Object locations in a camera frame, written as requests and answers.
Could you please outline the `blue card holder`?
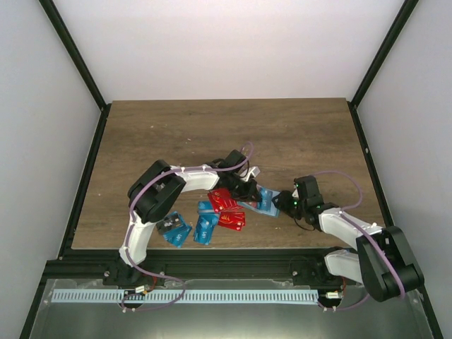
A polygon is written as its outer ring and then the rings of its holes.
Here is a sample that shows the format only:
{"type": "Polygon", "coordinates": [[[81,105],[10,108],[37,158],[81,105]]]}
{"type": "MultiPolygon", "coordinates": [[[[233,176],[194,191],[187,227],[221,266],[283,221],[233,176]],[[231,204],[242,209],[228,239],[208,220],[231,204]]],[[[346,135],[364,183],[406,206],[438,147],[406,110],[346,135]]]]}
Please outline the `blue card holder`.
{"type": "Polygon", "coordinates": [[[275,191],[272,189],[267,189],[263,186],[258,185],[258,192],[261,195],[260,202],[242,202],[239,201],[238,204],[242,207],[248,208],[254,212],[260,213],[262,215],[267,215],[270,217],[277,218],[279,216],[280,211],[275,207],[273,203],[273,198],[280,194],[279,191],[275,191]]]}

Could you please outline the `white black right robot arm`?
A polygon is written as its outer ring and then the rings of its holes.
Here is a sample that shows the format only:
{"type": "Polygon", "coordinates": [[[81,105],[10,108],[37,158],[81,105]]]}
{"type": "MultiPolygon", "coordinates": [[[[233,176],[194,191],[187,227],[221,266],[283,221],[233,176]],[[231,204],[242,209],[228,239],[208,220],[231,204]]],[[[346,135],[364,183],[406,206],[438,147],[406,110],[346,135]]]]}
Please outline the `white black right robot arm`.
{"type": "Polygon", "coordinates": [[[424,274],[404,235],[396,226],[382,227],[348,213],[348,207],[326,202],[316,177],[294,180],[293,191],[281,191],[273,205],[293,220],[332,235],[348,250],[335,250],[314,266],[316,280],[331,284],[338,276],[354,280],[376,301],[403,298],[424,284],[424,274]]]}

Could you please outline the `single blue credit card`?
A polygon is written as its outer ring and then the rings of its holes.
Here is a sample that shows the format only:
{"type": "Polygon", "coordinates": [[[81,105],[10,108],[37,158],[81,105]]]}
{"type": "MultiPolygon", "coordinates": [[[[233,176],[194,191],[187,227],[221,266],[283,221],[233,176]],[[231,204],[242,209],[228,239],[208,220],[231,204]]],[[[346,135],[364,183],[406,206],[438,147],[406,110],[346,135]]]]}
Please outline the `single blue credit card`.
{"type": "Polygon", "coordinates": [[[260,188],[261,201],[258,209],[262,212],[270,212],[273,205],[273,190],[261,187],[260,188]]]}

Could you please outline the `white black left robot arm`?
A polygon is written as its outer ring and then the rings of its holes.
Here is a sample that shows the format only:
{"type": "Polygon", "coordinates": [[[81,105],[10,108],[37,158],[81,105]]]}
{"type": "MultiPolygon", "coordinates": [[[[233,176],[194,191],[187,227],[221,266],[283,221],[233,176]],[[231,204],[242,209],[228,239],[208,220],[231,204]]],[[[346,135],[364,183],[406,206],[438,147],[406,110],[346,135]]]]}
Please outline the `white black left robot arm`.
{"type": "Polygon", "coordinates": [[[155,161],[129,189],[129,226],[119,255],[124,262],[119,276],[128,285],[137,285],[144,277],[140,264],[146,258],[147,245],[156,224],[171,211],[179,195],[189,191],[227,189],[248,201],[260,201],[257,166],[250,166],[250,155],[233,150],[225,159],[194,167],[169,165],[155,161]]]}

